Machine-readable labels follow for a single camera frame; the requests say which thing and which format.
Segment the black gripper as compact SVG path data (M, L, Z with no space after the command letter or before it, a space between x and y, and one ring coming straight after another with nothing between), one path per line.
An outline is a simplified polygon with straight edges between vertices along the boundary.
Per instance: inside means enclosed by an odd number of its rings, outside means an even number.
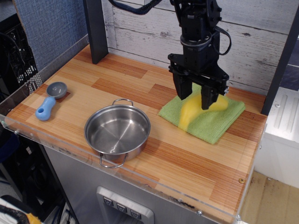
M219 67L218 48L211 44L197 49L183 47L184 53L169 54L169 72L173 74L176 92L181 100L192 94L192 83L201 85L201 107L208 110L218 99L218 95L228 93L229 75Z

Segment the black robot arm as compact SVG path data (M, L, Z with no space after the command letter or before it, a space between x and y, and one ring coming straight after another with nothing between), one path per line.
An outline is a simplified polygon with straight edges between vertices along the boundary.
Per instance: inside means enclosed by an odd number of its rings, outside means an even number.
M180 99L192 93L192 84L201 86L201 108L207 110L219 95L228 93L229 75L218 65L221 8L215 0L172 0L182 30L183 54L169 54L169 71Z

